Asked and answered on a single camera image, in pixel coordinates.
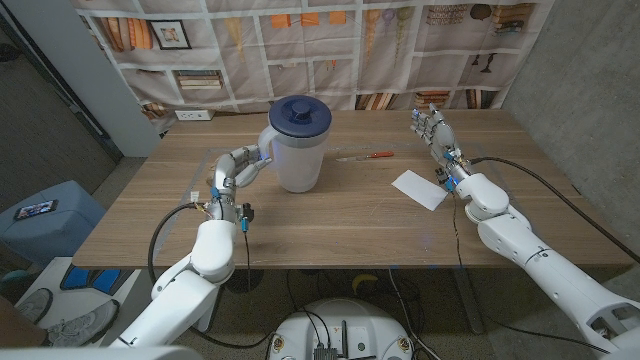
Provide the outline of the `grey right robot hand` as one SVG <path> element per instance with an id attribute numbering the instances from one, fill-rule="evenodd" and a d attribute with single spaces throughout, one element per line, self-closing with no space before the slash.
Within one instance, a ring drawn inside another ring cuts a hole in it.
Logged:
<path id="1" fill-rule="evenodd" d="M 462 151 L 444 114 L 433 104 L 426 111 L 412 111 L 410 129 L 429 147 L 431 156 L 439 164 L 436 171 L 439 181 L 457 185 L 469 176 Z"/>

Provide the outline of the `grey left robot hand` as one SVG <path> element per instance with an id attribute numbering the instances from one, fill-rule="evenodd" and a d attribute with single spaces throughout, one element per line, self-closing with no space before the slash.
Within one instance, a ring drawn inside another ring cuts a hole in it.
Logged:
<path id="1" fill-rule="evenodd" d="M 236 190 L 249 186 L 273 159 L 265 157 L 257 144 L 237 148 L 221 155 L 212 171 L 211 189 L 221 197 L 234 199 Z"/>

